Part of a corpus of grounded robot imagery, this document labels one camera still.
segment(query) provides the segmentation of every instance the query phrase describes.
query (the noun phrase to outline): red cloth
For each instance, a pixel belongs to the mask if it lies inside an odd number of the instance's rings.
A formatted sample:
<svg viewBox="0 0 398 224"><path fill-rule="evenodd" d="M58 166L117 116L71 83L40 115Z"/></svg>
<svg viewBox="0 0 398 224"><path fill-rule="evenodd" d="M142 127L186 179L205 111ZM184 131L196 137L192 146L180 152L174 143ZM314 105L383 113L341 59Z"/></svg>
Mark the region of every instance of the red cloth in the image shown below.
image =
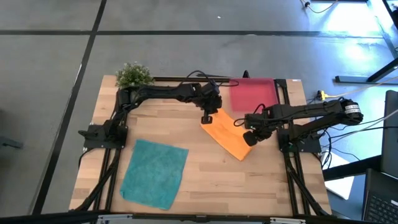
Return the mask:
<svg viewBox="0 0 398 224"><path fill-rule="evenodd" d="M229 94L233 111L253 113L260 103L266 107L278 103L273 78L234 78L229 81Z"/></svg>

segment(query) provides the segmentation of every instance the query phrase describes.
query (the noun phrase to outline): orange cloth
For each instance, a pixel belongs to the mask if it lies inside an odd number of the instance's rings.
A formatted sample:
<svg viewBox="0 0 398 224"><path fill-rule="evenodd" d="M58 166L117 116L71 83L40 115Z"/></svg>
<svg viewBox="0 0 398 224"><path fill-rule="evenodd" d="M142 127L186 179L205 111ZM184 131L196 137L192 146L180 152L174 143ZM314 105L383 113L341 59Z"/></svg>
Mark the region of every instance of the orange cloth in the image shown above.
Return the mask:
<svg viewBox="0 0 398 224"><path fill-rule="evenodd" d="M246 144L243 127L235 127L232 119L224 109L218 109L218 113L212 114L211 124L201 124L201 127L215 139L220 146L226 149L234 157L242 161L250 152L251 147Z"/></svg>

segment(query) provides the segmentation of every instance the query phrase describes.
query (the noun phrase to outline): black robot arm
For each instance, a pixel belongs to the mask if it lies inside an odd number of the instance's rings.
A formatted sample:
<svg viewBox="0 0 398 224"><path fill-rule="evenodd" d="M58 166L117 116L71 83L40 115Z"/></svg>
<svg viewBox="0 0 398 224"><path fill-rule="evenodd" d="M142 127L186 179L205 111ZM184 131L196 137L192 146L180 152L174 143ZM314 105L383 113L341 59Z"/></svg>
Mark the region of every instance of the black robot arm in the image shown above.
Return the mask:
<svg viewBox="0 0 398 224"><path fill-rule="evenodd" d="M128 112L137 108L148 99L176 99L183 103L194 103L204 111L201 117L203 124L210 124L209 114L217 113L222 100L218 85L214 80L201 86L199 83L184 83L178 86L131 86L116 93L116 103L112 117L102 125L92 124L87 131L79 131L85 137L86 148L120 149L126 143L127 126L123 120Z"/></svg>
<svg viewBox="0 0 398 224"><path fill-rule="evenodd" d="M304 125L292 124L294 119L316 117L321 118ZM253 146L269 138L282 125L290 123L286 140L298 141L336 124L357 125L362 120L363 114L358 104L344 98L313 105L274 105L264 108L261 114L245 114L244 127L251 131L243 137L248 145Z"/></svg>

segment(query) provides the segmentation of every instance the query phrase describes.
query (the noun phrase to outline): laptop keyboard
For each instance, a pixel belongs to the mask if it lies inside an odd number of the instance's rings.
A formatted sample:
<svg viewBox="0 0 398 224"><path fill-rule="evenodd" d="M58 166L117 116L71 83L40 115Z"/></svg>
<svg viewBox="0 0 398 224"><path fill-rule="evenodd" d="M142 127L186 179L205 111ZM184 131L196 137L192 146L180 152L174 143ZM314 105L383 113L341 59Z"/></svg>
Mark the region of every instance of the laptop keyboard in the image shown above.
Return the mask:
<svg viewBox="0 0 398 224"><path fill-rule="evenodd" d="M398 206L369 193L365 221L398 224Z"/></svg>

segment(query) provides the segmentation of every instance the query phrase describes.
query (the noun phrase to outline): laptop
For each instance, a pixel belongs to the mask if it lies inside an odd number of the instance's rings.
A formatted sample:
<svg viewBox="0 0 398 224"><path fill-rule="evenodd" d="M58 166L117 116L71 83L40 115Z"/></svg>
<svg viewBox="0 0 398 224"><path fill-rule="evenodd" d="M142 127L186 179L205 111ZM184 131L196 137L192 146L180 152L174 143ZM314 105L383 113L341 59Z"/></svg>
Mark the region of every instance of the laptop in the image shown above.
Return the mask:
<svg viewBox="0 0 398 224"><path fill-rule="evenodd" d="M397 109L398 92L389 90L384 115ZM384 120L384 126L398 126L398 113ZM366 170L362 218L398 224L398 128L383 130L380 171Z"/></svg>

